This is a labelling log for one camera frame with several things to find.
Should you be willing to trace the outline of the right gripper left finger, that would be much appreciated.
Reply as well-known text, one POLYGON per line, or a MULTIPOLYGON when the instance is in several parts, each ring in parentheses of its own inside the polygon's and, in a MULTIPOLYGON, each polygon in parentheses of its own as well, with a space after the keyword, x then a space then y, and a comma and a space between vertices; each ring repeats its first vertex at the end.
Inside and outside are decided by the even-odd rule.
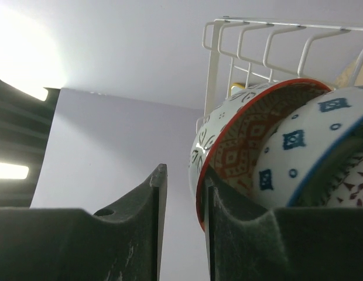
POLYGON ((0 280, 158 280, 167 166, 93 214, 0 208, 0 280))

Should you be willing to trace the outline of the light blue patterned bowl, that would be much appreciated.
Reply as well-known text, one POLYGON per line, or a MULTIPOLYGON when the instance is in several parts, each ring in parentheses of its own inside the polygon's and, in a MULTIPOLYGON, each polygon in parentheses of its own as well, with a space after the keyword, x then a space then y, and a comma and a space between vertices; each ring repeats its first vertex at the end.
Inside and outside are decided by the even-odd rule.
POLYGON ((323 94, 287 116, 264 144, 251 199, 267 208, 320 205, 327 182, 363 146, 363 85, 323 94))

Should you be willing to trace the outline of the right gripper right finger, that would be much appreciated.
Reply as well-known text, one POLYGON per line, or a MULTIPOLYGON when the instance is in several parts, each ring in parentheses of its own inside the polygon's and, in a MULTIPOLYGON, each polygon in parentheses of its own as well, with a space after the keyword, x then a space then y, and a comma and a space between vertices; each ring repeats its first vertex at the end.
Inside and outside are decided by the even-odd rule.
POLYGON ((267 210, 203 179, 211 280, 363 280, 363 209, 267 210))

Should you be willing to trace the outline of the red patterned bowl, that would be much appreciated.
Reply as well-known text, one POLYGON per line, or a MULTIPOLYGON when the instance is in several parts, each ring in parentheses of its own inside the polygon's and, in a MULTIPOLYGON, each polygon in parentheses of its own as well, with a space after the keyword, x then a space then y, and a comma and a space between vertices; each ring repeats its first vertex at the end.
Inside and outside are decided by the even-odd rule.
POLYGON ((310 78, 260 83, 231 94, 203 118, 189 160, 189 185, 200 226, 207 170, 212 168, 230 187, 252 197, 252 173, 273 130, 294 110, 330 90, 310 78))

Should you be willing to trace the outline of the white bowl with maroon pattern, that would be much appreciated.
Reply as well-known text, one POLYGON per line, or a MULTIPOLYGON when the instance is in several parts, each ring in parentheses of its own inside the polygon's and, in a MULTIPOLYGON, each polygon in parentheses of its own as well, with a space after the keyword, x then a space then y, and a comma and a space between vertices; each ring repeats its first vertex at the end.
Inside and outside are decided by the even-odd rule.
POLYGON ((363 161, 350 168, 348 175, 330 192, 326 207, 363 208, 363 161))

